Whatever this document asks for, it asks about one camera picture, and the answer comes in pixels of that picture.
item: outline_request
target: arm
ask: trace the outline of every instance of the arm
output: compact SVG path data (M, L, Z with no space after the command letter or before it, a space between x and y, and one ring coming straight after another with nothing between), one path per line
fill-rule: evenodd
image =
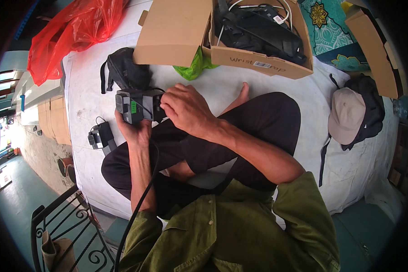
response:
M282 149L214 117L207 102L192 86L176 84L166 91L161 102L160 106L177 128L233 150L275 184L291 182L305 172Z
M275 184L291 182L305 172L299 162L282 149L257 139L222 119L217 119L214 133L207 134L203 139L233 150Z
M131 210L134 211L151 180L150 151L148 146L128 145L131 171ZM154 188L148 191L139 211L149 211L156 215L156 195Z
M149 140L151 121L131 125L115 111L118 128L128 144L131 170L131 209L136 206L151 180ZM127 235L120 271L138 271L140 265L162 232L162 223L156 217L156 197L151 188L145 197Z
M279 185L272 210L284 219L287 235L324 271L340 269L334 223L311 172Z

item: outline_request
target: green plastic bag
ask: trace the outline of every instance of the green plastic bag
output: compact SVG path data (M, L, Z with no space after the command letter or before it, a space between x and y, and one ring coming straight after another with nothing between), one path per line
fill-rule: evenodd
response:
M213 65L209 57L203 57L201 46L195 54L194 60L190 67L173 66L175 71L179 73L185 79L191 81L196 79L204 69L213 69L219 65Z

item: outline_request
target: teal patterned fabric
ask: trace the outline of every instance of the teal patterned fabric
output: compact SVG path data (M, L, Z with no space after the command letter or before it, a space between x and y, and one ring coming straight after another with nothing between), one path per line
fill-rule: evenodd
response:
M369 64L345 24L341 0L299 0L313 55L343 71L369 70Z

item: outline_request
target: person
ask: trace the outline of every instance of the person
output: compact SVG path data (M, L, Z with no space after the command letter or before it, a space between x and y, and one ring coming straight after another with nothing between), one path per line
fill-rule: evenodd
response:
M120 271L339 271L331 216L313 174L293 158L298 104L281 92L249 100L248 90L244 83L215 117L191 85L176 84L161 99L169 120L153 129L148 120L130 125L115 112L126 142L105 157L106 181L135 210L156 173ZM187 183L234 158L215 188ZM169 220L164 230L157 216Z

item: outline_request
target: cap brim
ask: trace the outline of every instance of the cap brim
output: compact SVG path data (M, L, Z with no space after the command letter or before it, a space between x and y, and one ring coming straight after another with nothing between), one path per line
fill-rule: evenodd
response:
M331 137L334 138L339 144L350 144L355 139L358 134L358 130L348 130L347 128L342 128L337 121L334 119L332 114L328 117L328 132Z

